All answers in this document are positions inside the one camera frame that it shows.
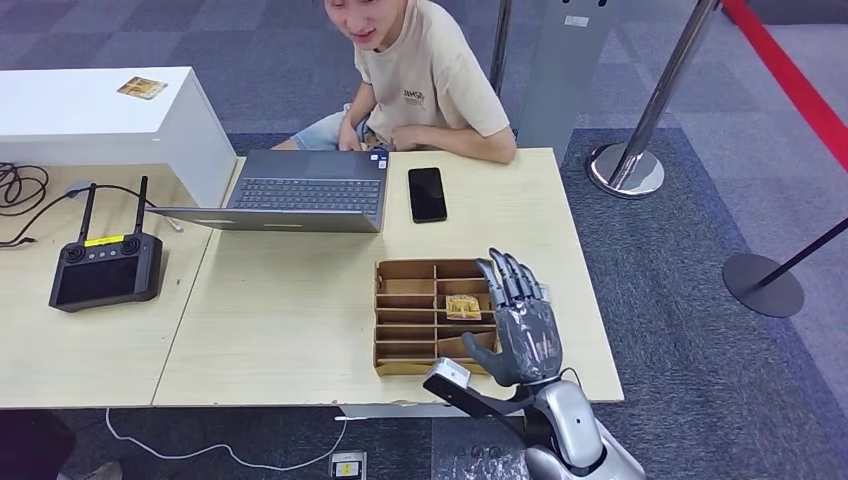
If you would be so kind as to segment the person's left hand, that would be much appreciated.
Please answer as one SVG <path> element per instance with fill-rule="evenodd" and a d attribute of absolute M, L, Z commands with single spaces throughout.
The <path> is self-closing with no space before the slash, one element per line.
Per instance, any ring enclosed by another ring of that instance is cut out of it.
<path fill-rule="evenodd" d="M 423 144 L 421 125 L 404 125 L 392 129 L 391 143 L 396 151 L 414 150 Z"/>

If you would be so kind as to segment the person's right hand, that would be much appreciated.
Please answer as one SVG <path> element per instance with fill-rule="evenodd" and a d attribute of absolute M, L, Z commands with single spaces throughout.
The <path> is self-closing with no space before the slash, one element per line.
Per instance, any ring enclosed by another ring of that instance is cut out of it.
<path fill-rule="evenodd" d="M 363 150 L 356 127 L 347 117 L 342 118 L 338 129 L 338 149 L 340 151 Z"/>

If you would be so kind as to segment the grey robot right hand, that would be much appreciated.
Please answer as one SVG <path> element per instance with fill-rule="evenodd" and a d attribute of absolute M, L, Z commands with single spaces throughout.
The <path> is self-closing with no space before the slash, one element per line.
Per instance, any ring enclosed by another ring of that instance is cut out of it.
<path fill-rule="evenodd" d="M 557 378 L 563 350 L 555 315 L 532 270 L 494 247 L 476 265 L 495 303 L 494 318 L 501 351 L 462 335 L 466 352 L 502 387 L 537 385 Z"/>

